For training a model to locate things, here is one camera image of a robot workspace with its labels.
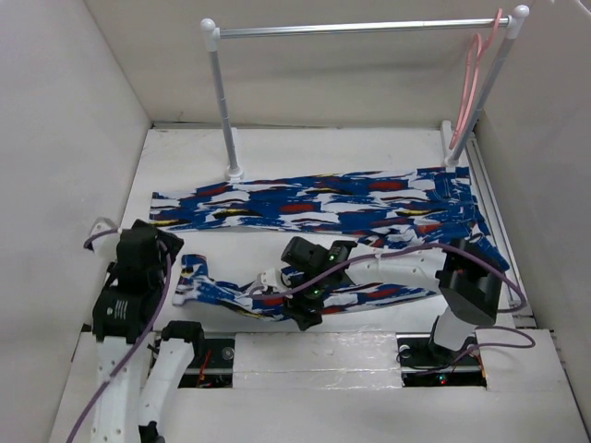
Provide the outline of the blue patterned trousers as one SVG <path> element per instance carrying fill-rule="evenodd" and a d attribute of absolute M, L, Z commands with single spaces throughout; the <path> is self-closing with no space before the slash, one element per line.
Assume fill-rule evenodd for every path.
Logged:
<path fill-rule="evenodd" d="M 333 233 L 393 250 L 464 239 L 498 269 L 509 268 L 489 240 L 466 167 L 304 175 L 155 192 L 149 220 L 178 232 Z"/>

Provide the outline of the pink plastic hanger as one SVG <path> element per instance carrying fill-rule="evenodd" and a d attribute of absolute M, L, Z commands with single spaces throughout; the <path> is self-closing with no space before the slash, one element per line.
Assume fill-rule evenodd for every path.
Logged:
<path fill-rule="evenodd" d="M 465 59 L 464 85 L 456 126 L 452 133 L 449 150 L 453 150 L 459 143 L 460 137 L 467 126 L 467 119 L 471 111 L 476 94 L 481 59 L 494 40 L 500 27 L 502 9 L 499 8 L 493 20 L 488 37 L 484 40 L 479 32 L 475 33 L 469 44 Z"/>

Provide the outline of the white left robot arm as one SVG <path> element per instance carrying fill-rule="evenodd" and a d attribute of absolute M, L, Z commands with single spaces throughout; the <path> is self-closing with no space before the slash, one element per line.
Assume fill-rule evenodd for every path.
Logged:
<path fill-rule="evenodd" d="M 115 230 L 115 259 L 92 309 L 98 352 L 98 388 L 86 410 L 92 442 L 163 442 L 163 422 L 189 366 L 206 356 L 204 331 L 195 321 L 172 320 L 146 369 L 148 343 L 182 249 L 179 237 L 136 220 Z"/>

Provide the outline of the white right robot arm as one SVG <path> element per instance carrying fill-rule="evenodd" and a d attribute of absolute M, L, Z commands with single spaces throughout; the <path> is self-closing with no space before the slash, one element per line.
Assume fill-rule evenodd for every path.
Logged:
<path fill-rule="evenodd" d="M 503 272 L 464 239 L 404 253 L 351 241 L 325 248 L 295 237 L 282 261 L 300 274 L 289 286 L 293 292 L 284 298 L 282 312 L 302 331 L 319 325 L 325 315 L 441 295 L 447 306 L 434 321 L 427 352 L 446 364 L 477 328 L 497 319 Z"/>

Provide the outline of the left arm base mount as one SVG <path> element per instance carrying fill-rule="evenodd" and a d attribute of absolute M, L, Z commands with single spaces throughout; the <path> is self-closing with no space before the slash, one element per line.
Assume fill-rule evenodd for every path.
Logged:
<path fill-rule="evenodd" d="M 235 337 L 213 334 L 205 338 L 205 349 L 186 368 L 180 389 L 225 389 L 233 386 Z"/>

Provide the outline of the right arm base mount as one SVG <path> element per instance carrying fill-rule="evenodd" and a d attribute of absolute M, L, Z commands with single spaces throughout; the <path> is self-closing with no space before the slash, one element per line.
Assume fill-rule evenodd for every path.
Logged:
<path fill-rule="evenodd" d="M 470 347 L 477 345 L 469 336 L 460 351 L 437 347 L 428 333 L 396 335 L 396 362 L 404 388 L 447 388 L 487 386 L 483 364 Z"/>

